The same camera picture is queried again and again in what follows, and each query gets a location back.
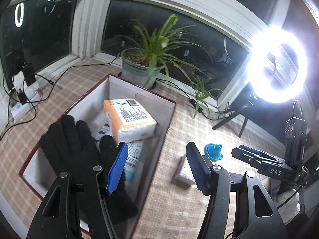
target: green plant pot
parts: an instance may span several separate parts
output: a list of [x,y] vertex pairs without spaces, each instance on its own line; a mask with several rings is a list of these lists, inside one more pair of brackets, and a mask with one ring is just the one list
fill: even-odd
[[139,48],[128,48],[122,51],[121,57],[123,58],[123,63],[121,78],[130,81],[138,86],[144,87],[145,89],[150,89],[153,86],[156,77],[160,73],[162,67],[158,67],[154,70],[150,78],[150,81],[147,83],[147,85],[145,85],[149,68],[133,63],[125,58],[126,55],[142,54],[143,53]]

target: spider plant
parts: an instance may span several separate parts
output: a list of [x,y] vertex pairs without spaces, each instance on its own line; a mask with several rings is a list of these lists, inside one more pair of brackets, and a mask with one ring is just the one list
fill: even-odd
[[[182,30],[189,28],[191,26],[184,26],[181,28],[173,29],[173,27],[176,25],[178,21],[178,17],[175,14],[172,14],[160,29],[154,29],[153,32],[149,34],[145,26],[140,21],[134,21],[137,23],[136,25],[134,25],[134,28],[141,35],[142,44],[139,44],[138,42],[127,36],[123,37],[126,37],[127,39],[133,41],[137,45],[137,47],[141,49],[143,53],[142,57],[140,57],[138,61],[135,61],[134,63],[149,67],[146,84],[149,82],[149,79],[151,78],[152,74],[154,73],[154,70],[157,67],[162,67],[165,69],[167,83],[169,77],[169,70],[167,64],[172,64],[175,67],[177,67],[191,83],[191,79],[186,74],[185,70],[181,67],[180,64],[189,66],[200,72],[201,70],[197,66],[188,63],[184,60],[181,60],[176,56],[170,54],[172,50],[181,48],[182,46],[186,45],[195,45],[201,47],[200,45],[197,45],[193,42],[189,42],[187,39],[178,36]],[[208,54],[212,61],[210,54],[205,49],[203,50]]]
[[191,83],[191,85],[195,91],[195,101],[196,101],[196,107],[195,107],[195,113],[194,113],[193,119],[195,118],[195,116],[198,112],[199,102],[202,102],[208,108],[208,105],[204,101],[204,99],[211,96],[211,91],[219,90],[219,91],[223,92],[221,89],[218,89],[218,88],[212,88],[212,89],[206,90],[204,80],[199,78],[195,74],[194,74],[194,77],[195,77],[196,81]]

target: cable connector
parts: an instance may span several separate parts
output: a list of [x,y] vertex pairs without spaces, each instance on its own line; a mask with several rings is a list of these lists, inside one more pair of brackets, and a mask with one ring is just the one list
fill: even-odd
[[[190,104],[192,104],[192,106],[193,106],[194,108],[196,108],[196,104],[197,104],[197,103],[196,103],[196,101],[195,101],[194,99],[190,99],[189,102],[190,102]],[[198,112],[201,113],[202,111],[203,111],[203,108],[198,105]]]

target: plaid fabric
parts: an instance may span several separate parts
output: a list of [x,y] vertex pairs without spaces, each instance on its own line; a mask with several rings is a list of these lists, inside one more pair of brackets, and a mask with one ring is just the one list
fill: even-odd
[[[76,65],[101,63],[95,59],[84,59]],[[12,128],[1,141],[0,192],[27,227],[41,201],[18,176],[23,162],[51,123],[102,77],[119,72],[120,68],[115,66],[70,69],[60,79],[50,99],[36,106],[36,119]],[[50,90],[51,87],[43,90],[43,98],[48,96]],[[244,144],[267,152],[276,152],[278,149],[248,129],[239,139],[237,134],[241,127],[234,122],[213,131],[211,127],[215,122],[208,121],[201,114],[197,114],[195,120],[192,119],[194,109],[186,97],[162,85],[157,85],[154,91],[176,101],[177,106],[133,238],[196,238],[209,198],[203,196],[196,186],[185,188],[173,178],[185,154],[186,144],[194,141],[201,153],[208,143],[222,144],[223,159],[218,164],[229,172],[240,174],[253,168],[232,158],[231,150],[234,147]],[[22,121],[33,116],[34,110],[31,110]],[[235,205],[236,195],[232,193],[226,235],[232,231]]]

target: open box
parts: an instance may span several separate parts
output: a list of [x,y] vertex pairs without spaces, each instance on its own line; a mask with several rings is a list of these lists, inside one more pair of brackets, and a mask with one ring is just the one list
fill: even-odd
[[[157,122],[155,135],[143,142],[140,163],[133,182],[137,189],[132,192],[134,193],[132,198],[135,198],[134,203],[138,208],[138,214],[114,226],[119,238],[131,238],[143,209],[176,103],[116,76],[107,75],[81,96],[63,115],[69,114],[75,118],[75,121],[87,122],[92,136],[95,137],[106,122],[103,101],[124,98],[136,99]],[[38,144],[22,165],[19,176],[41,200],[44,198],[56,175]],[[89,232],[85,222],[80,220],[80,225],[83,232]]]

